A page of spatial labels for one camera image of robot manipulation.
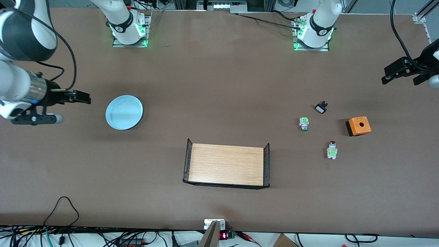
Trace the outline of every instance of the power cord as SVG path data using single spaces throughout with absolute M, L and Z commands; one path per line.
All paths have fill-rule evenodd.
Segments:
M 140 4 L 145 9 L 148 9 L 146 6 L 150 6 L 150 7 L 153 7 L 154 9 L 158 9 L 157 7 L 155 7 L 155 6 L 151 5 L 151 4 L 141 3 L 139 0 L 133 0 L 133 1 L 138 3 L 138 4 Z
M 165 242 L 165 246 L 168 247 L 168 244 L 166 243 L 165 238 L 163 238 L 162 236 L 160 236 L 160 233 L 159 233 L 159 232 L 157 233 L 157 235 L 163 239 L 163 241 Z
M 394 9 L 395 9 L 395 2 L 396 2 L 396 0 L 393 0 L 393 1 L 392 1 L 392 5 L 390 6 L 390 25 L 391 25 L 391 27 L 392 27 L 392 31 L 393 31 L 393 33 L 395 34 L 396 38 L 398 39 L 399 43 L 401 44 L 401 47 L 403 48 L 404 53 L 406 54 L 406 56 L 407 56 L 409 62 L 410 62 L 412 65 L 414 65 L 414 66 L 415 66 L 418 70 L 420 70 L 420 71 L 429 72 L 429 73 L 434 72 L 434 71 L 430 71 L 430 70 L 428 70 L 428 69 L 421 68 L 421 67 L 420 67 L 420 66 L 419 66 L 419 65 L 418 65 L 418 64 L 412 59 L 412 57 L 410 56 L 409 51 L 408 51 L 406 45 L 404 44 L 403 40 L 402 40 L 401 37 L 399 36 L 398 32 L 396 31 L 395 24 L 393 23 L 393 12 L 394 12 Z
M 55 68 L 55 69 L 60 69 L 61 73 L 59 73 L 57 76 L 55 76 L 54 78 L 50 79 L 51 81 L 54 81 L 56 79 L 58 79 L 60 76 L 62 76 L 62 74 L 64 74 L 65 69 L 63 67 L 60 66 L 56 66 L 56 65 L 51 65 L 51 64 L 47 64 L 47 63 L 43 63 L 43 62 L 36 62 L 40 65 L 46 66 L 46 67 L 51 67 L 51 68 Z
M 272 12 L 274 12 L 274 13 L 278 13 L 278 14 L 280 14 L 280 15 L 282 16 L 282 18 L 287 19 L 287 20 L 292 21 L 292 22 L 293 22 L 295 19 L 300 18 L 300 16 L 298 16 L 298 17 L 296 17 L 296 18 L 289 18 L 289 17 L 287 17 L 286 15 L 284 15 L 282 12 L 277 11 L 277 10 L 275 10 L 275 9 L 273 9 Z
M 237 235 L 238 237 L 244 239 L 245 241 L 255 243 L 255 244 L 259 245 L 259 247 L 262 247 L 258 242 L 256 242 L 256 240 L 254 240 L 254 239 L 253 239 L 252 237 L 250 237 L 249 235 L 247 235 L 247 234 L 245 234 L 245 233 L 243 233 L 243 232 L 238 232 L 238 231 L 235 231 L 235 233 L 236 233 L 236 235 Z
M 303 247 L 302 242 L 300 242 L 299 234 L 296 232 L 297 241 L 299 242 L 300 247 Z
M 59 203 L 59 202 L 61 201 L 61 199 L 63 199 L 63 198 L 66 198 L 66 199 L 68 200 L 68 202 L 70 203 L 70 206 L 71 206 L 71 207 L 73 208 L 73 210 L 76 212 L 76 219 L 75 219 L 72 223 L 66 225 L 63 229 L 67 229 L 68 227 L 72 226 L 75 222 L 77 222 L 77 221 L 79 220 L 79 212 L 78 212 L 78 210 L 75 208 L 75 206 L 72 204 L 72 201 L 70 200 L 70 198 L 68 198 L 67 196 L 61 196 L 61 197 L 58 199 L 58 201 L 56 202 L 55 207 L 53 208 L 52 212 L 50 212 L 49 216 L 48 216 L 48 217 L 44 220 L 44 222 L 43 222 L 43 227 L 46 228 L 46 238 L 47 238 L 47 241 L 49 242 L 50 247 L 53 247 L 53 245 L 52 245 L 52 243 L 51 243 L 51 241 L 50 241 L 50 238 L 49 238 L 49 230 L 48 230 L 48 227 L 47 227 L 47 225 L 46 225 L 46 222 L 47 222 L 47 220 L 52 216 L 52 214 L 55 212 L 56 207 L 58 206 L 58 203 Z M 73 247 L 75 247 L 75 245 L 73 244 L 72 239 L 71 239 L 71 237 L 70 237 L 70 233 L 69 233 L 68 231 L 67 231 L 67 235 L 68 235 L 68 239 L 70 240 L 70 243 L 72 244 Z M 61 245 L 64 244 L 64 242 L 65 242 L 65 238 L 64 238 L 63 234 L 61 234 L 61 237 L 59 237 L 59 240 L 58 240 L 58 244 L 61 246 Z
M 179 247 L 177 240 L 175 239 L 174 231 L 172 231 L 172 247 Z
M 269 24 L 272 24 L 272 25 L 283 26 L 283 27 L 288 27 L 288 28 L 300 30 L 299 27 L 290 26 L 290 25 L 284 25 L 284 24 L 280 24 L 280 23 L 276 23 L 276 22 L 270 22 L 270 21 L 262 20 L 262 19 L 259 19 L 259 18 L 256 18 L 256 17 L 252 17 L 252 16 L 248 16 L 248 15 L 240 15 L 240 14 L 235 14 L 235 15 L 246 17 L 246 18 L 250 18 L 250 19 L 253 19 L 253 20 L 261 21 L 261 22 L 266 22 L 266 23 L 269 23 Z
M 353 236 L 355 240 L 350 240 L 348 238 L 348 236 Z M 374 242 L 376 242 L 378 240 L 378 235 L 377 234 L 365 234 L 364 236 L 374 236 L 375 238 L 370 240 L 370 241 L 363 241 L 363 240 L 358 240 L 358 238 L 353 233 L 346 233 L 345 234 L 346 240 L 351 242 L 351 243 L 356 243 L 358 247 L 360 247 L 360 243 L 374 243 Z
M 38 19 L 37 17 L 35 17 L 32 14 L 26 13 L 22 10 L 13 8 L 13 7 L 9 7 L 9 8 L 5 8 L 4 11 L 15 11 L 18 13 L 22 13 L 24 15 L 29 16 L 31 19 L 35 19 L 36 21 L 38 21 L 39 23 L 41 23 L 43 26 L 45 26 L 46 28 L 48 28 L 50 31 L 52 31 L 58 38 L 60 38 L 62 40 L 62 42 L 65 44 L 65 46 L 67 47 L 68 51 L 70 52 L 70 55 L 72 56 L 72 61 L 73 61 L 73 80 L 72 80 L 72 84 L 70 84 L 70 86 L 68 88 L 66 88 L 66 90 L 70 90 L 73 88 L 73 86 L 75 85 L 76 82 L 76 73 L 77 73 L 77 67 L 76 67 L 76 59 L 75 59 L 75 54 L 73 54 L 73 50 L 70 47 L 70 45 L 67 43 L 67 41 L 61 36 L 61 34 L 59 34 L 57 31 L 55 31 L 55 29 L 53 29 L 51 26 L 49 26 L 48 24 L 46 24 L 45 22 L 43 22 L 42 20 Z

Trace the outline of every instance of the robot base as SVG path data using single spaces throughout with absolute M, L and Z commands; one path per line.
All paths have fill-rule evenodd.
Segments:
M 291 25 L 300 27 L 296 22 L 291 22 Z M 326 44 L 322 47 L 312 48 L 305 45 L 301 40 L 297 38 L 300 30 L 292 29 L 292 31 L 293 31 L 293 45 L 295 51 L 329 51 L 329 41 L 327 41 Z
M 135 48 L 148 47 L 148 38 L 149 38 L 149 28 L 150 28 L 150 24 L 151 24 L 151 16 L 150 15 L 144 15 L 144 16 L 145 16 L 145 21 L 143 23 L 141 21 L 141 24 L 145 24 L 147 26 L 139 28 L 139 32 L 144 32 L 145 36 L 143 36 L 141 39 L 139 39 L 139 41 L 137 41 L 134 44 L 122 44 L 116 39 L 116 37 L 114 37 L 113 47 L 135 47 Z

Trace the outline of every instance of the cable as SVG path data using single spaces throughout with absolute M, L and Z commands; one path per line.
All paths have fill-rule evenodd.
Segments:
M 38 19 L 37 17 L 35 17 L 32 14 L 26 13 L 24 11 L 21 11 L 19 9 L 10 7 L 10 8 L 5 8 L 4 11 L 15 11 L 18 13 L 22 13 L 25 14 L 27 16 L 29 16 L 30 18 L 35 19 L 36 21 L 38 21 L 39 23 L 41 23 L 43 26 L 45 26 L 46 28 L 48 28 L 50 31 L 52 31 L 56 36 L 58 36 L 58 38 L 60 38 L 62 40 L 62 42 L 65 44 L 65 46 L 67 47 L 68 51 L 70 52 L 70 55 L 72 56 L 72 61 L 73 61 L 73 81 L 72 84 L 66 88 L 66 90 L 70 90 L 73 88 L 73 86 L 75 85 L 76 82 L 76 73 L 77 73 L 77 67 L 76 67 L 76 59 L 75 59 L 75 55 L 73 54 L 73 50 L 70 47 L 70 45 L 67 43 L 67 41 L 61 36 L 61 34 L 59 34 L 57 31 L 55 31 L 55 29 L 53 29 L 51 26 L 49 26 L 48 24 L 46 24 L 45 22 L 43 22 L 42 20 Z
M 52 216 L 52 214 L 55 212 L 56 207 L 58 206 L 58 203 L 61 199 L 66 198 L 68 200 L 68 202 L 70 203 L 70 206 L 73 208 L 73 210 L 76 212 L 76 220 L 74 220 L 72 223 L 68 224 L 67 227 L 73 225 L 75 222 L 77 222 L 79 220 L 79 212 L 78 210 L 75 208 L 75 206 L 72 204 L 72 201 L 70 200 L 70 198 L 68 198 L 67 196 L 61 196 L 58 201 L 55 204 L 55 207 L 53 208 L 52 212 L 50 212 L 49 216 L 44 220 L 43 222 L 43 226 L 46 226 L 46 221 L 50 218 L 50 216 Z
M 47 66 L 47 67 L 51 67 L 51 68 L 55 68 L 55 69 L 60 69 L 61 73 L 59 73 L 59 75 L 55 76 L 54 78 L 50 79 L 51 81 L 54 81 L 56 79 L 58 79 L 60 76 L 62 76 L 62 74 L 64 74 L 65 69 L 63 67 L 60 66 L 56 66 L 56 65 L 51 65 L 51 64 L 47 64 L 47 63 L 43 63 L 43 62 L 37 62 L 40 65 L 43 66 Z
M 351 235 L 354 237 L 355 240 L 350 240 L 348 238 L 348 235 Z M 346 233 L 345 234 L 345 239 L 351 243 L 356 243 L 358 247 L 360 247 L 360 243 L 374 243 L 378 240 L 378 235 L 377 234 L 365 234 L 364 236 L 374 236 L 375 238 L 370 240 L 370 241 L 364 241 L 364 240 L 358 240 L 358 238 L 355 236 L 355 234 L 353 233 Z
M 52 244 L 52 241 L 49 238 L 49 230 L 47 230 L 47 229 L 46 229 L 46 238 L 47 238 L 47 241 L 48 241 L 50 247 L 54 247 L 54 245 Z
M 73 7 L 73 5 L 71 5 L 67 0 L 64 0 L 68 5 L 70 5 L 70 7 Z
M 162 236 L 160 236 L 159 232 L 157 233 L 157 235 L 163 239 L 163 241 L 165 242 L 166 247 L 168 247 L 168 244 L 166 243 L 166 240 Z
M 242 16 L 242 17 L 246 17 L 246 18 L 250 18 L 250 19 L 253 19 L 253 20 L 257 20 L 257 21 L 261 21 L 261 22 L 270 23 L 270 24 L 273 24 L 273 25 L 278 25 L 278 26 L 283 26 L 283 27 L 288 27 L 288 28 L 300 30 L 299 27 L 295 27 L 295 26 L 288 26 L 288 25 L 284 25 L 284 24 L 280 24 L 280 23 L 270 22 L 270 21 L 262 20 L 262 19 L 259 19 L 259 18 L 256 18 L 256 17 L 252 17 L 252 16 L 248 16 L 248 15 L 239 15 L 239 14 L 236 14 L 236 15 Z
M 157 238 L 157 232 L 155 232 L 155 237 L 154 237 L 154 239 L 153 239 L 151 242 L 149 242 L 149 243 L 144 243 L 144 244 L 142 244 L 142 245 L 149 245 L 149 244 L 151 244 L 152 242 L 154 242 L 156 238 Z
M 429 72 L 429 73 L 434 72 L 434 71 L 430 71 L 430 70 L 428 70 L 428 69 L 424 69 L 424 68 L 419 67 L 419 65 L 418 65 L 418 64 L 412 59 L 412 57 L 410 56 L 409 51 L 408 51 L 407 48 L 406 48 L 406 45 L 404 44 L 403 40 L 402 40 L 401 37 L 399 36 L 398 32 L 396 31 L 395 24 L 393 23 L 393 12 L 394 12 L 394 9 L 395 9 L 395 2 L 396 2 L 396 0 L 393 0 L 393 1 L 392 1 L 392 5 L 390 6 L 390 25 L 391 25 L 391 27 L 392 27 L 392 31 L 393 31 L 393 33 L 395 34 L 396 38 L 398 39 L 399 43 L 401 44 L 401 47 L 403 48 L 404 53 L 406 54 L 406 56 L 407 56 L 409 62 L 410 62 L 413 66 L 415 66 L 418 70 L 420 70 L 420 71 Z
M 254 241 L 254 240 L 251 240 L 250 242 L 252 242 L 252 243 L 255 243 L 255 244 L 257 244 L 257 245 L 259 245 L 259 247 L 262 247 L 258 242 L 256 242 L 256 241 Z
M 136 3 L 138 3 L 138 4 L 140 4 L 142 7 L 144 7 L 145 9 L 148 9 L 146 6 L 150 6 L 150 7 L 153 7 L 154 9 L 158 9 L 157 8 L 157 6 L 156 7 L 154 7 L 154 5 L 151 5 L 151 4 L 144 4 L 144 3 L 141 3 L 139 0 L 133 0 L 134 2 L 136 2 Z
M 165 11 L 165 9 L 166 9 L 167 7 L 169 7 L 169 5 L 163 7 L 162 11 L 161 11 L 161 12 L 160 12 L 160 13 L 154 18 L 154 20 L 152 20 L 151 23 L 149 23 L 149 25 L 146 25 L 146 26 L 151 26 L 151 25 L 157 20 L 157 18 L 158 18 L 161 14 L 163 14 L 163 12 Z
M 70 240 L 70 244 L 72 245 L 72 247 L 75 247 L 75 245 L 73 244 L 72 238 L 70 237 L 69 232 L 67 232 L 67 236 L 68 236 L 68 239 Z
M 245 241 L 248 242 L 252 242 L 255 243 L 257 245 L 259 245 L 259 247 L 262 247 L 258 242 L 256 242 L 256 240 L 254 240 L 252 237 L 250 237 L 249 235 L 243 233 L 243 232 L 239 232 L 239 231 L 235 231 L 236 235 L 242 239 L 244 239 Z
M 274 13 L 278 13 L 278 14 L 280 14 L 284 19 L 287 19 L 287 20 L 292 21 L 292 22 L 294 21 L 294 19 L 300 18 L 300 16 L 298 16 L 298 17 L 296 17 L 296 18 L 289 18 L 289 17 L 287 17 L 286 15 L 284 15 L 282 12 L 277 11 L 277 10 L 275 10 L 275 9 L 273 9 L 272 12 L 274 12 Z
M 299 242 L 299 245 L 300 245 L 300 247 L 303 247 L 303 245 L 302 245 L 302 242 L 300 242 L 300 237 L 299 237 L 299 234 L 298 234 L 298 233 L 296 233 L 296 236 L 297 236 L 297 241 Z

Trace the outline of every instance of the brown table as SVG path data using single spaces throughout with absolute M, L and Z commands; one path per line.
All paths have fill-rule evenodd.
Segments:
M 225 218 L 245 231 L 439 234 L 438 91 L 411 78 L 381 85 L 403 55 L 388 15 L 342 15 L 330 52 L 293 51 L 291 30 L 223 12 L 166 11 L 148 48 L 112 48 L 98 9 L 52 9 L 78 60 L 76 89 L 92 104 L 58 105 L 65 122 L 15 126 L 0 119 L 0 224 L 42 224 L 69 196 L 76 225 L 201 229 Z M 260 18 L 287 24 L 275 14 Z M 422 25 L 396 16 L 412 56 L 428 44 Z M 62 43 L 47 61 L 68 71 Z M 55 69 L 20 63 L 43 71 Z M 145 107 L 129 131 L 105 109 L 132 94 Z M 328 111 L 313 107 L 325 100 Z M 372 133 L 349 137 L 367 116 Z M 310 120 L 301 132 L 298 118 Z M 271 187 L 182 182 L 186 140 L 271 149 Z M 336 160 L 326 148 L 336 141 Z M 49 224 L 75 215 L 64 201 Z

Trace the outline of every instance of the digital display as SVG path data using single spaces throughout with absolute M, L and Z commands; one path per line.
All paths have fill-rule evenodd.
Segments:
M 226 240 L 226 239 L 229 239 L 229 232 L 228 231 L 221 231 L 219 233 L 218 240 Z

